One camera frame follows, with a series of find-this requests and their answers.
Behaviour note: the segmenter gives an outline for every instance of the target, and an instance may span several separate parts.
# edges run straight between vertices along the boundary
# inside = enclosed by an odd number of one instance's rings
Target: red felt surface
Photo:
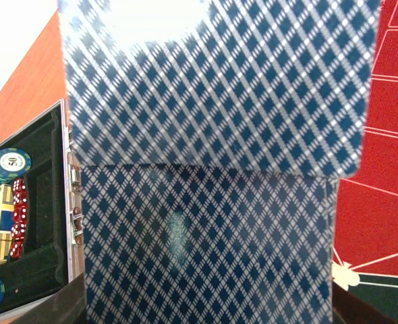
[[[335,250],[355,271],[398,275],[398,0],[382,0],[372,77],[360,170],[340,184]]]

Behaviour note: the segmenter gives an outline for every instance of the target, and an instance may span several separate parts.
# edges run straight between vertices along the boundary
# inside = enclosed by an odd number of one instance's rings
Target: compartment
[[[5,294],[0,313],[51,295],[68,283],[61,105],[4,142],[27,152],[31,169],[28,225],[22,258],[0,266]]]

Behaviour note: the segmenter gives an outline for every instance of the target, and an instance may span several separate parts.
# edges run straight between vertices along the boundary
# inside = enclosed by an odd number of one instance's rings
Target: stack of poker chips
[[[0,185],[11,182],[31,168],[31,158],[18,148],[0,150]]]

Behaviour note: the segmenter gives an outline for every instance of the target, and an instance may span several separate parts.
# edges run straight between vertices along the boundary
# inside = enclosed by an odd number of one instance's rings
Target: crosshatch pattern
[[[352,174],[378,0],[207,5],[191,34],[126,50],[108,29],[108,1],[61,4],[82,163]]]
[[[331,322],[327,180],[151,165],[82,181],[91,322]]]

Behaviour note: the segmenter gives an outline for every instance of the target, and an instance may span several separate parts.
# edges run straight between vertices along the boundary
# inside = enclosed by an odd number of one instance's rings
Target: poker case
[[[22,257],[0,266],[0,321],[29,311],[83,272],[80,173],[60,100],[0,144],[27,152],[28,219]]]

